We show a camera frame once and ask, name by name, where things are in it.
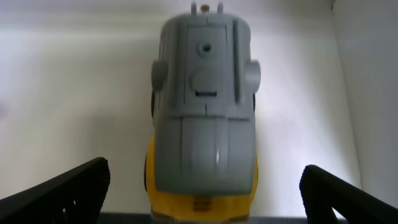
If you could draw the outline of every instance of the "white wall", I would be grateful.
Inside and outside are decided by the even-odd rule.
[[[362,186],[398,207],[398,1],[337,0],[333,12]]]
[[[0,198],[104,156],[111,185],[103,211],[149,212],[150,65],[161,25],[189,5],[2,2]],[[330,2],[228,1],[224,9],[248,21],[262,67],[252,215],[304,216],[307,164],[360,186]]]

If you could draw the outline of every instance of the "toy vehicle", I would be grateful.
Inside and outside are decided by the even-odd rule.
[[[250,29],[223,6],[167,21],[152,66],[145,184],[159,220],[246,220],[257,188]]]

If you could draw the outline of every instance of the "gray plastic tank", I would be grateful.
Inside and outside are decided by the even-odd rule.
[[[256,159],[260,66],[250,28],[206,9],[162,28],[152,65],[155,186],[180,195],[247,195]]]

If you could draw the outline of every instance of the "circular hole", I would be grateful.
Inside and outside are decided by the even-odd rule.
[[[211,45],[210,44],[205,44],[201,47],[203,52],[210,52],[211,51]]]

